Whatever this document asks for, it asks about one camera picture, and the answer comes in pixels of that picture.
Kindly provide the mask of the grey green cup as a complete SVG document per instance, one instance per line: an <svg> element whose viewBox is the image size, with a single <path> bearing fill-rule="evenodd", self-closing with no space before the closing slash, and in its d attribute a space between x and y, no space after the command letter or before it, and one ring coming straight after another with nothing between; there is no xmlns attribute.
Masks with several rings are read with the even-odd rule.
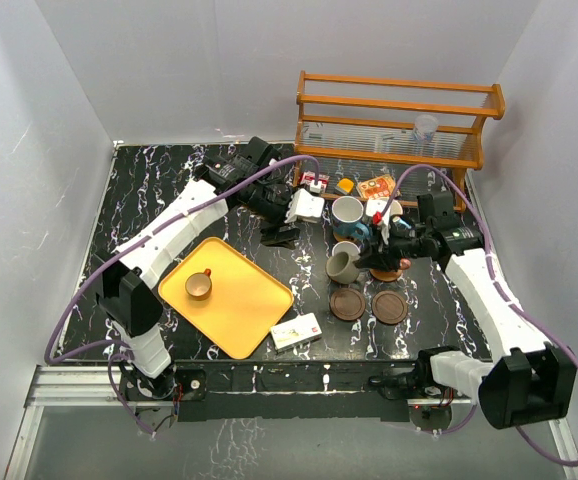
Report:
<svg viewBox="0 0 578 480"><path fill-rule="evenodd" d="M327 276L341 285L349 285L360 276L360 270L355 265L356 258L346 252L339 252L331 256L326 264Z"/></svg>

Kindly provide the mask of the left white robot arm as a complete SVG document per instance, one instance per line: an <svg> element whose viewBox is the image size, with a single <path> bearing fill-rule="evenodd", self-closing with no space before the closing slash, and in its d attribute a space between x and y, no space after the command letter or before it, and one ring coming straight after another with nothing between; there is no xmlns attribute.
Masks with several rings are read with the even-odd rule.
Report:
<svg viewBox="0 0 578 480"><path fill-rule="evenodd" d="M274 228L285 221L292 189L281 170L270 167L281 153L252 137L240 151L205 157L181 193L131 240L94 264L103 271L94 281L97 306L120 335L134 371L131 381L153 399L170 396L176 376L159 321L163 304L154 292L173 260L215 221L244 206Z"/></svg>

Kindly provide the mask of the small orange cup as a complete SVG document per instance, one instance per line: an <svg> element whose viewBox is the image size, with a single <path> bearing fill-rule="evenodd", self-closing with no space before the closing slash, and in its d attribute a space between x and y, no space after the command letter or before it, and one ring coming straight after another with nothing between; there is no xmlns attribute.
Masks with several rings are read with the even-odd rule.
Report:
<svg viewBox="0 0 578 480"><path fill-rule="evenodd" d="M187 295L196 301L207 299L212 293L212 288L213 284L210 269L191 274L185 282Z"/></svg>

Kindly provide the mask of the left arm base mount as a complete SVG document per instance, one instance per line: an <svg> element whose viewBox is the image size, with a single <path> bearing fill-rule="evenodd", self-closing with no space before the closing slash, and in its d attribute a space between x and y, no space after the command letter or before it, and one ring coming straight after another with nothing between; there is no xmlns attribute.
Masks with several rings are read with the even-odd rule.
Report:
<svg viewBox="0 0 578 480"><path fill-rule="evenodd" d="M200 369L168 366L156 379L150 379L135 366L128 369L131 360L125 353L113 354L108 360L107 375L115 399L134 420L139 430L151 441L158 437L159 430L167 420L179 419L182 403L204 400L207 395L207 375ZM137 407L132 407L126 392L132 384L138 394L153 401L170 401L171 412L155 426L140 418Z"/></svg>

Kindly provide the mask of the yellow tray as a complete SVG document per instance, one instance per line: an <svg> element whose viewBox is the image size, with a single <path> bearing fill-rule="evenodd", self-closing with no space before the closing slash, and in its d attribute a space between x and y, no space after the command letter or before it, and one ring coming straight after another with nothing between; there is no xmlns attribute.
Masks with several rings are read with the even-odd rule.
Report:
<svg viewBox="0 0 578 480"><path fill-rule="evenodd" d="M185 283L210 270L212 291L194 300ZM202 241L158 286L160 297L229 357L248 358L293 305L292 291L217 237Z"/></svg>

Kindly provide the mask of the brown white cup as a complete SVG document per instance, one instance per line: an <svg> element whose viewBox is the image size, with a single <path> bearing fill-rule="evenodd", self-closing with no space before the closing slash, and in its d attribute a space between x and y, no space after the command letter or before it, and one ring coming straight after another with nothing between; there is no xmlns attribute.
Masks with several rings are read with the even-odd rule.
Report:
<svg viewBox="0 0 578 480"><path fill-rule="evenodd" d="M410 269L412 262L409 259L402 258L398 261L398 266L393 265L391 267L392 271L404 271Z"/></svg>

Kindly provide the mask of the light wooden coaster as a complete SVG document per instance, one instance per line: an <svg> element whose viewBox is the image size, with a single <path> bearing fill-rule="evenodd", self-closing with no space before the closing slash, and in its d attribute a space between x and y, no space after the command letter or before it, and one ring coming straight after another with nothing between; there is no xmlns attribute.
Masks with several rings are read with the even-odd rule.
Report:
<svg viewBox="0 0 578 480"><path fill-rule="evenodd" d="M375 279L386 283L397 281L403 274L401 270L380 271L377 269L370 269L369 272Z"/></svg>

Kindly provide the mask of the dark wooden coaster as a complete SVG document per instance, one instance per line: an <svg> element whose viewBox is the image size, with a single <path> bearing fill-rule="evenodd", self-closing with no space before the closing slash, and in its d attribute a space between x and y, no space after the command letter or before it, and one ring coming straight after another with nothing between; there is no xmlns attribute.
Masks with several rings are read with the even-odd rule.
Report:
<svg viewBox="0 0 578 480"><path fill-rule="evenodd" d="M365 313L365 297L354 288L335 290L329 299L332 314L342 321L356 321Z"/></svg>
<svg viewBox="0 0 578 480"><path fill-rule="evenodd" d="M376 319L386 325L397 325L408 314L406 300L398 293L385 290L372 299L372 313Z"/></svg>

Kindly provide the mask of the white yellow box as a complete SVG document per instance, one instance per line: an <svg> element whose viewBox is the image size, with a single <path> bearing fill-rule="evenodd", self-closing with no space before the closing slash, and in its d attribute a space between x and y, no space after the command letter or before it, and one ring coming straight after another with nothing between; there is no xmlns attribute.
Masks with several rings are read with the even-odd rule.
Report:
<svg viewBox="0 0 578 480"><path fill-rule="evenodd" d="M313 313L299 315L292 320L278 323L270 329L277 352L318 339L322 329Z"/></svg>

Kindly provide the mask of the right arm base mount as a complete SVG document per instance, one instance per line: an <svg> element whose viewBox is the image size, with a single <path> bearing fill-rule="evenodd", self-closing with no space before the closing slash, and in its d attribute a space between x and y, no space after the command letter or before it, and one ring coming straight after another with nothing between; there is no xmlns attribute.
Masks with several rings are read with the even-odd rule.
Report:
<svg viewBox="0 0 578 480"><path fill-rule="evenodd" d="M477 410L477 404L470 398L470 410L457 424L451 423L451 403L458 390L447 383L446 367L451 360L469 360L455 347L437 347L421 350L411 371L397 373L394 368L368 379L370 389L387 400L420 400L430 398L431 404L414 404L411 421L416 433L426 433L435 439L441 435L455 433L468 424Z"/></svg>

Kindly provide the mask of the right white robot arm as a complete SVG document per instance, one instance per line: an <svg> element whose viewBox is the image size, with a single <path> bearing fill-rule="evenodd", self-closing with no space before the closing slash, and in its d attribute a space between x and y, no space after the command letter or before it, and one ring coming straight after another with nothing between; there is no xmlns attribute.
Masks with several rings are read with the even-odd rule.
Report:
<svg viewBox="0 0 578 480"><path fill-rule="evenodd" d="M418 196L417 203L418 220L411 228L390 225L388 235L375 234L354 263L387 272L403 258L436 262L466 300L491 359L473 359L456 347L425 349L411 372L373 377L371 383L429 397L450 387L479 405L496 429L565 417L577 373L573 361L501 297L501 286L487 268L484 236L461 224L452 195L427 193Z"/></svg>

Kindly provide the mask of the grey cup white inside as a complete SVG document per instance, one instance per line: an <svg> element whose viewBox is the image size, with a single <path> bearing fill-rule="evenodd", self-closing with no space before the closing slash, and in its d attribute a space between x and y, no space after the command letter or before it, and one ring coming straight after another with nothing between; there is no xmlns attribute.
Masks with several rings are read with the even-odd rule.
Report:
<svg viewBox="0 0 578 480"><path fill-rule="evenodd" d="M368 227L363 223L364 204L351 196L337 198L331 205L333 233L340 239L364 242L370 237Z"/></svg>

